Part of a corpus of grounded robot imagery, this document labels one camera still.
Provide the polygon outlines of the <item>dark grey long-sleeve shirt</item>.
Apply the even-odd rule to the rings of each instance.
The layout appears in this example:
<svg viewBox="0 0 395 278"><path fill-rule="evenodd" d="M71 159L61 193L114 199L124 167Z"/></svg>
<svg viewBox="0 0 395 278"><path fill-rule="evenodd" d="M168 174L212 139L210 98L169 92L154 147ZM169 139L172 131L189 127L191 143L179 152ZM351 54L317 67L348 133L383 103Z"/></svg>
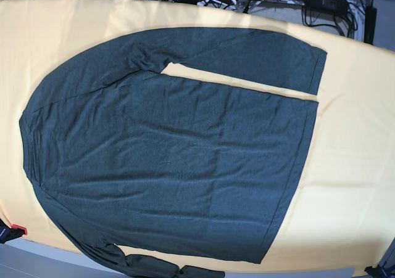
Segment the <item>dark grey long-sleeve shirt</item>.
<svg viewBox="0 0 395 278"><path fill-rule="evenodd" d="M316 94L325 61L273 31L121 36L40 82L19 121L23 168L51 221L95 262L131 277L223 277L122 247L259 264L299 183L318 104L163 70Z"/></svg>

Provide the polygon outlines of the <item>yellow table cloth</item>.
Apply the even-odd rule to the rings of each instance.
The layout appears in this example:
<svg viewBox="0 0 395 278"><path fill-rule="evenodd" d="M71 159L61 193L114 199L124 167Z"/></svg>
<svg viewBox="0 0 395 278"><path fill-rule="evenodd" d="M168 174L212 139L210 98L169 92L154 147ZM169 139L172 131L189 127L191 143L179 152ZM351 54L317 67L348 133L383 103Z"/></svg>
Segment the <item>yellow table cloth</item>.
<svg viewBox="0 0 395 278"><path fill-rule="evenodd" d="M19 118L38 83L75 54L112 38L202 26L277 31L325 50L313 96L314 135L285 220L260 264L155 257L228 273L350 268L362 275L394 239L394 53L292 23L157 1L1 1L1 219L28 230L12 245L97 267L50 222L22 167Z"/></svg>

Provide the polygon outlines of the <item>black power adapter box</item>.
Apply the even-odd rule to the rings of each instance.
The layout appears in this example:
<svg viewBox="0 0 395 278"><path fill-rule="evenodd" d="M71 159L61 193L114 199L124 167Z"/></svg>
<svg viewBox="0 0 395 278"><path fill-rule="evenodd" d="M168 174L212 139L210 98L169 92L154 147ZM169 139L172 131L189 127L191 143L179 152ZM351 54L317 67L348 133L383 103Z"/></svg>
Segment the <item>black power adapter box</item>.
<svg viewBox="0 0 395 278"><path fill-rule="evenodd" d="M304 8L335 16L346 16L349 3L346 0L305 0Z"/></svg>

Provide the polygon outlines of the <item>red and black clamp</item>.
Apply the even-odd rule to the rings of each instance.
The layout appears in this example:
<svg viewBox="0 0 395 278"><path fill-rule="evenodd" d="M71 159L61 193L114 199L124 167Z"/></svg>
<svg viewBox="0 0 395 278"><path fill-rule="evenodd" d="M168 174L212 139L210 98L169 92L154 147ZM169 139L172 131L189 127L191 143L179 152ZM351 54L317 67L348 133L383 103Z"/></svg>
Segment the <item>red and black clamp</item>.
<svg viewBox="0 0 395 278"><path fill-rule="evenodd" d="M9 227L3 220L0 220L0 243L5 244L8 241L21 238L24 235L27 235L27 229L18 226L18 225L11 225Z"/></svg>

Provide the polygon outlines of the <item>black clamp right corner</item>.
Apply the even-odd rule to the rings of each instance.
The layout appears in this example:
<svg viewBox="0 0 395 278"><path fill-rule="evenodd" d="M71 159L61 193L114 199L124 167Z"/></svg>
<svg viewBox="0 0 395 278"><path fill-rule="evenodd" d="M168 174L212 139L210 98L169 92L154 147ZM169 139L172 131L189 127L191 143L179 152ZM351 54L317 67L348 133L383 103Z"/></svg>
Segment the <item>black clamp right corner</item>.
<svg viewBox="0 0 395 278"><path fill-rule="evenodd" d="M394 273L392 272L394 268L385 268L382 266L377 267L366 267L365 272L374 278L391 278L394 277Z"/></svg>

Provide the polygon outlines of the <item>black table leg post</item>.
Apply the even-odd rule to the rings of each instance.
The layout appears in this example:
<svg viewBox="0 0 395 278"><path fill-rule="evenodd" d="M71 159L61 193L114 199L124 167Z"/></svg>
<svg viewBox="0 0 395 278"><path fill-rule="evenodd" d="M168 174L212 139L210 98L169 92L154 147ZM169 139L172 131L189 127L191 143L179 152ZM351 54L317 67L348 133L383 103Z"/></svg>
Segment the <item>black table leg post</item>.
<svg viewBox="0 0 395 278"><path fill-rule="evenodd" d="M364 43L373 44L376 27L377 8L367 6L365 8Z"/></svg>

